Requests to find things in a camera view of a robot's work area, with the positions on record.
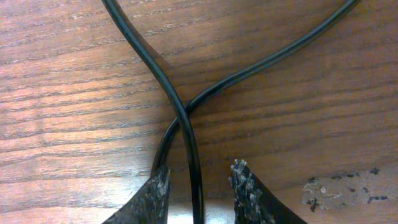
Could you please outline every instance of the wooden surface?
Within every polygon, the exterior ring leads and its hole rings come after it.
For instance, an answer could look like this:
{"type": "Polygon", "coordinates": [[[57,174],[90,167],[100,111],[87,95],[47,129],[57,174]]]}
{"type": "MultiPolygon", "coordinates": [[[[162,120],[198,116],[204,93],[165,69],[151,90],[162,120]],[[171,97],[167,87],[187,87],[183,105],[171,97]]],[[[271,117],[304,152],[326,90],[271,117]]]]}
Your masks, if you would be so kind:
{"type": "MultiPolygon", "coordinates": [[[[183,101],[289,44],[343,0],[120,0],[183,101]]],[[[0,223],[101,223],[148,178],[175,114],[101,1],[0,1],[0,223]]],[[[309,223],[398,223],[396,200],[301,204],[308,178],[398,159],[398,3],[364,0],[316,42],[194,112],[208,223],[245,159],[309,223]]],[[[178,134],[169,223],[190,223],[178,134]]]]}

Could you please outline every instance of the black cable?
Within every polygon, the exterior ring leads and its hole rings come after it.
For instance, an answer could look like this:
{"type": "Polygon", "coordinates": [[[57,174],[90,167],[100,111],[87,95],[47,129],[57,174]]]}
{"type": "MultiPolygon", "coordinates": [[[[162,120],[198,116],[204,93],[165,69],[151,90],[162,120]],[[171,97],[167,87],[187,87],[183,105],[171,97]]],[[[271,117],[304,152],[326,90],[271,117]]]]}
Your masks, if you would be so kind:
{"type": "Polygon", "coordinates": [[[195,224],[204,222],[204,208],[203,208],[203,189],[201,181],[201,171],[199,163],[199,155],[195,135],[193,133],[192,125],[188,118],[188,114],[182,105],[180,98],[177,95],[174,87],[166,77],[163,70],[159,67],[156,61],[150,56],[148,50],[142,43],[142,38],[138,31],[131,24],[120,5],[116,0],[102,0],[105,8],[111,15],[114,23],[118,26],[123,36],[129,42],[131,47],[137,52],[140,58],[148,66],[149,70],[154,74],[157,81],[160,83],[166,95],[168,96],[177,119],[182,125],[182,133],[185,140],[185,147],[187,148],[187,156],[191,178],[192,188],[192,204],[193,204],[193,221],[195,224]]]}
{"type": "MultiPolygon", "coordinates": [[[[327,20],[322,22],[319,26],[311,30],[309,33],[305,34],[299,40],[289,44],[278,52],[266,57],[265,59],[239,71],[236,72],[221,81],[208,87],[206,90],[201,92],[199,95],[194,97],[185,107],[185,111],[190,114],[198,106],[200,106],[205,101],[209,100],[211,97],[215,96],[219,92],[227,89],[228,87],[250,77],[251,75],[260,72],[266,68],[275,65],[277,62],[287,58],[288,56],[296,53],[298,50],[302,49],[306,45],[313,42],[323,33],[325,33],[329,28],[335,25],[343,16],[349,13],[361,0],[348,0],[342,5],[337,11],[335,11],[327,20]]],[[[164,133],[162,140],[160,141],[158,150],[155,155],[154,163],[152,165],[152,173],[155,172],[162,164],[165,164],[167,154],[169,153],[170,145],[174,138],[175,133],[178,130],[177,118],[175,118],[164,133]]]]}

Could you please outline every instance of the black wire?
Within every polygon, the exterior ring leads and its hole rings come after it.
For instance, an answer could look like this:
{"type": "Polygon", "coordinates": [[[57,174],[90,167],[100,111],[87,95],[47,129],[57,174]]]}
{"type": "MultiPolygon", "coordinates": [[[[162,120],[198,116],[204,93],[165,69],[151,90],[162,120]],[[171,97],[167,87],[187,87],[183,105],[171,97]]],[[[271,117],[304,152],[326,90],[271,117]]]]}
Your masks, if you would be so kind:
{"type": "Polygon", "coordinates": [[[193,133],[192,125],[188,118],[188,114],[182,105],[180,98],[177,95],[174,87],[166,77],[163,70],[159,67],[156,61],[150,56],[144,44],[140,40],[141,36],[138,31],[131,24],[120,5],[116,0],[102,0],[105,8],[108,10],[113,21],[122,32],[123,36],[129,42],[131,47],[137,52],[140,58],[148,66],[149,70],[154,74],[157,81],[160,83],[166,95],[168,96],[177,119],[182,125],[182,133],[185,140],[185,147],[187,148],[187,156],[191,178],[192,188],[192,204],[193,204],[193,221],[195,224],[204,222],[204,208],[203,208],[203,189],[201,181],[201,171],[199,163],[199,155],[195,135],[193,133]]]}
{"type": "MultiPolygon", "coordinates": [[[[329,28],[335,25],[343,16],[349,13],[361,0],[348,0],[342,5],[337,11],[335,11],[327,20],[322,22],[319,26],[311,30],[309,33],[305,34],[299,40],[289,44],[278,52],[266,57],[265,59],[245,68],[239,72],[236,72],[221,81],[208,87],[206,90],[201,92],[199,95],[194,97],[185,107],[185,111],[190,114],[198,106],[200,106],[205,101],[209,100],[211,97],[215,96],[219,92],[227,89],[228,87],[235,85],[237,82],[250,77],[251,75],[260,72],[266,68],[275,65],[277,62],[287,58],[288,56],[296,53],[298,50],[302,49],[306,45],[313,42],[323,33],[325,33],[329,28]]],[[[167,154],[169,153],[170,145],[174,138],[175,133],[178,130],[177,118],[175,118],[164,133],[162,140],[160,140],[159,147],[157,149],[154,163],[152,165],[152,173],[155,172],[162,164],[165,164],[167,154]]]]}

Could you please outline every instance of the brown wood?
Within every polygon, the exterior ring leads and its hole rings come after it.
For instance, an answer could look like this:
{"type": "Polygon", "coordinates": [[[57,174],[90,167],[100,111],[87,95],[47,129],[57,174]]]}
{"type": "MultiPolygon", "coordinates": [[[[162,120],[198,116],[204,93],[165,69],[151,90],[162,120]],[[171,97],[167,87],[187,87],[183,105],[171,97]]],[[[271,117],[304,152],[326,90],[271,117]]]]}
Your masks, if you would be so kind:
{"type": "MultiPolygon", "coordinates": [[[[183,101],[289,44],[344,0],[120,0],[183,101]]],[[[101,223],[146,181],[175,114],[101,1],[0,1],[0,223],[101,223]]],[[[309,223],[397,223],[396,200],[301,204],[313,176],[398,158],[398,3],[364,0],[316,42],[191,116],[209,223],[233,221],[229,166],[309,223]]],[[[170,222],[190,223],[180,134],[170,222]]]]}

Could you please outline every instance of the wood grain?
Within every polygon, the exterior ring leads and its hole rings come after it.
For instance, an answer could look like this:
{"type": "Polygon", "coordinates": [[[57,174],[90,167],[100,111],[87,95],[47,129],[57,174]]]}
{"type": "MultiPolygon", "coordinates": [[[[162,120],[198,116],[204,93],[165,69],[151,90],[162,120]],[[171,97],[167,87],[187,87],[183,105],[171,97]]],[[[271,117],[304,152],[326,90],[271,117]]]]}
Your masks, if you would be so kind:
{"type": "MultiPolygon", "coordinates": [[[[344,0],[120,0],[183,101],[315,27],[344,0]]],[[[101,1],[0,1],[0,223],[101,223],[146,181],[174,112],[101,1]]],[[[208,223],[233,222],[229,166],[309,223],[397,223],[396,200],[312,213],[313,176],[398,158],[398,3],[363,0],[317,41],[191,116],[208,223]]],[[[191,223],[180,134],[170,223],[191,223]]]]}

